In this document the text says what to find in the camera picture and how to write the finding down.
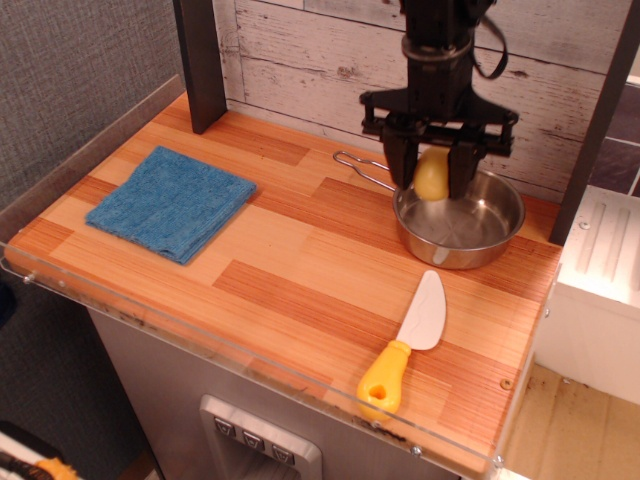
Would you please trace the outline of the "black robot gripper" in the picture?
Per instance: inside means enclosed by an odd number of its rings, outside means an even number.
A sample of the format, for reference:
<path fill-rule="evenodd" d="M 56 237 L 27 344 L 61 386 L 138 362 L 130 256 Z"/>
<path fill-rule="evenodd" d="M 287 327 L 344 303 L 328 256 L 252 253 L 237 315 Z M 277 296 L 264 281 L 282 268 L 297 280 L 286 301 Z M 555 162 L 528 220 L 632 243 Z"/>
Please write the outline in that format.
<path fill-rule="evenodd" d="M 421 143 L 453 145 L 448 154 L 449 197 L 463 198 L 486 153 L 511 154 L 518 114 L 474 91 L 476 61 L 471 44 L 456 51 L 407 54 L 406 87 L 360 96 L 365 108 L 363 132 L 382 135 L 392 180 L 401 190 L 413 181 Z M 385 119 L 375 114 L 377 109 L 391 115 L 393 126 L 385 125 Z"/>

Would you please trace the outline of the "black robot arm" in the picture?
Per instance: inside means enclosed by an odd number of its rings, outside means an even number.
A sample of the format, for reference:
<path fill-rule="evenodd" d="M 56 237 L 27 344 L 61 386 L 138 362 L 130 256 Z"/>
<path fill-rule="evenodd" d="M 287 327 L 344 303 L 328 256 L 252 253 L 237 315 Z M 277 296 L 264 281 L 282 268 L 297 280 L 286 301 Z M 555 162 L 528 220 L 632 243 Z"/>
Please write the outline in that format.
<path fill-rule="evenodd" d="M 402 52 L 407 85 L 367 91 L 360 102 L 364 133 L 376 135 L 395 185 L 409 188 L 422 144 L 448 148 L 449 196 L 466 194 L 478 164 L 487 155 L 507 157 L 513 148 L 516 112 L 480 97 L 473 76 L 481 71 L 474 54 L 475 30 L 486 26 L 504 36 L 489 19 L 489 1 L 403 1 L 406 29 Z"/>

